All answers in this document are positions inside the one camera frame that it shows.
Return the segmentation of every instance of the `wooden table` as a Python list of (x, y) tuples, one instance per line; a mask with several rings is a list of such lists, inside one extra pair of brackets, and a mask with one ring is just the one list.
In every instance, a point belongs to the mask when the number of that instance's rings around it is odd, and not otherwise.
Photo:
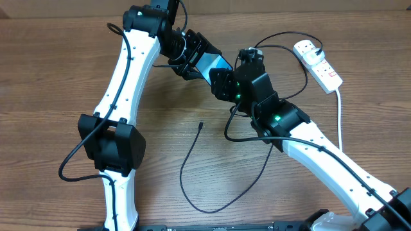
[[(116, 65), (121, 38), (106, 22), (121, 25), (121, 18), (0, 20), (0, 230), (75, 230), (104, 222), (101, 180), (67, 183), (57, 169), (80, 140), (80, 114), (92, 114)], [(176, 25), (182, 23), (179, 16)], [(240, 48), (269, 34), (305, 31), (320, 38), (344, 79), (345, 152), (399, 191), (411, 186), (410, 27), (410, 12), (193, 15), (188, 26), (232, 64)], [(302, 39), (283, 35), (267, 44), (292, 47)], [(280, 49), (264, 52), (279, 95), (298, 91), (304, 75), (295, 58)], [(310, 76), (307, 89), (290, 101), (337, 143), (334, 94), (325, 94)], [(204, 81), (184, 81), (169, 69), (151, 71), (137, 125), (147, 141), (136, 175), (141, 224), (269, 223), (305, 219), (318, 209), (347, 214), (316, 177), (277, 150), (242, 199), (217, 214), (195, 211), (181, 193), (179, 171), (200, 120), (204, 129), (183, 181), (201, 209), (217, 209), (242, 192), (267, 155), (269, 146), (262, 142), (224, 139), (231, 105), (216, 100)], [(240, 117), (231, 133), (255, 136), (250, 119)], [(82, 150), (64, 173), (96, 172)]]

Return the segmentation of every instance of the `white power strip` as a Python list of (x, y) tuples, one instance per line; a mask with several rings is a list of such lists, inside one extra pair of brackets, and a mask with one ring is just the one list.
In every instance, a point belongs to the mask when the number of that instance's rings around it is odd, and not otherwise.
[(319, 83), (322, 89), (331, 93), (339, 88), (342, 79), (325, 59), (324, 52), (316, 58), (319, 49), (310, 40), (303, 40), (294, 45), (293, 51), (306, 66), (307, 70)]

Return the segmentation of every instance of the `wall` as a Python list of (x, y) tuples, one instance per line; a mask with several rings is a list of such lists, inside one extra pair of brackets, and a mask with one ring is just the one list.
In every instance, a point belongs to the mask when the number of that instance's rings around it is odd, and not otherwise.
[[(150, 0), (0, 0), (0, 18), (122, 15)], [(189, 14), (405, 10), (410, 0), (185, 0)]]

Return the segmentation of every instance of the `robotic arm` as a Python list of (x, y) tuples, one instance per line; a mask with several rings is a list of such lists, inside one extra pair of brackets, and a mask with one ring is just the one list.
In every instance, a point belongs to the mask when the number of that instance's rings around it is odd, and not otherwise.
[[(169, 58), (169, 67), (177, 75), (185, 80), (205, 79), (217, 99), (236, 103), (236, 110), (253, 118), (251, 126), (265, 143), (273, 143), (278, 150), (285, 151), (306, 166), (337, 195), (352, 215), (345, 217), (323, 212), (311, 218), (307, 226), (309, 230), (353, 230), (358, 227), (360, 230), (386, 230), (384, 228), (387, 227), (401, 228), (401, 223), (346, 167), (326, 152), (300, 142), (270, 137), (297, 138), (323, 146), (410, 221), (411, 190), (398, 194), (391, 186), (372, 177), (326, 139), (307, 114), (287, 100), (279, 99), (265, 72), (264, 56), (260, 50), (252, 47), (242, 49), (238, 56), (241, 65), (233, 70), (221, 51), (200, 33), (172, 30), (178, 3), (176, 0), (152, 0), (150, 6), (132, 6), (123, 16), (131, 51), (127, 79), (105, 126), (84, 144), (95, 168), (114, 181), (115, 198), (112, 197), (110, 182), (103, 179), (106, 230), (116, 230), (113, 218), (117, 219), (118, 230), (137, 228), (134, 177), (146, 146), (144, 137), (136, 129), (137, 109), (148, 73), (159, 54)], [(127, 58), (127, 46), (123, 40), (116, 69), (103, 99), (93, 116), (81, 115), (79, 119), (82, 139), (109, 112), (127, 66)], [(111, 206), (113, 200), (116, 201), (116, 214)]]

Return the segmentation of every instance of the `white cord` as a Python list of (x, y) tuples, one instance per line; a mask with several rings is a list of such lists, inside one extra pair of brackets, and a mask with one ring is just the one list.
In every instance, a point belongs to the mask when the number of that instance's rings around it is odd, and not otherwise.
[(337, 104), (338, 104), (338, 115), (337, 115), (337, 130), (338, 130), (338, 147), (340, 148), (340, 150), (342, 151), (342, 135), (341, 135), (341, 95), (340, 95), (340, 91), (338, 89), (335, 90), (335, 93), (337, 94)]

